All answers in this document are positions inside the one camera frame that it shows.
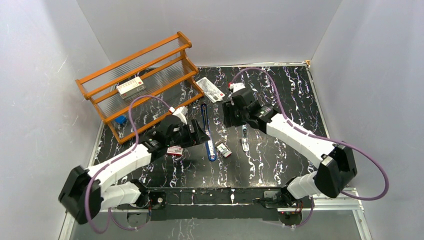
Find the red white staple box sleeve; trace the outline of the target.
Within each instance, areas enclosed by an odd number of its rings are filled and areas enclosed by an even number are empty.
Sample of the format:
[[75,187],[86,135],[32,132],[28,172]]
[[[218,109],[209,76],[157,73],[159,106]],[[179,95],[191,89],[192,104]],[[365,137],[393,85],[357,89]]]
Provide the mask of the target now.
[[167,149],[166,154],[170,156],[182,156],[184,149],[180,146],[172,146]]

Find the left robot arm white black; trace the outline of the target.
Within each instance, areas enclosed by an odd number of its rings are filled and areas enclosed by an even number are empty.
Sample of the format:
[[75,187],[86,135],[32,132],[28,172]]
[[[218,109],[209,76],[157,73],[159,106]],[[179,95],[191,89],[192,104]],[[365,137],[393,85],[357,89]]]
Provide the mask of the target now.
[[150,191],[138,180],[117,185],[127,174],[148,166],[167,154],[170,147],[183,149],[201,145],[210,137],[196,119],[182,121],[168,115],[157,126],[138,137],[135,145],[119,155],[89,168],[73,168],[59,193],[58,201],[83,225],[101,210],[120,205],[146,208]]

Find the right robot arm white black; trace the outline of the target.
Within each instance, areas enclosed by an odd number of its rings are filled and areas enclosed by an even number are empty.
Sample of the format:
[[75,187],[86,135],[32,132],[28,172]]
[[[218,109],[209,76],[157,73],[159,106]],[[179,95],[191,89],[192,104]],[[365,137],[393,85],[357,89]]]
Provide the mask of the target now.
[[260,105],[253,91],[242,83],[230,84],[229,90],[231,98],[222,104],[224,125],[227,128],[249,125],[283,141],[317,168],[312,173],[293,177],[279,193],[265,195],[263,201],[295,207],[302,198],[315,194],[336,198],[357,175],[350,147],[320,139],[311,131],[286,119],[276,106]]

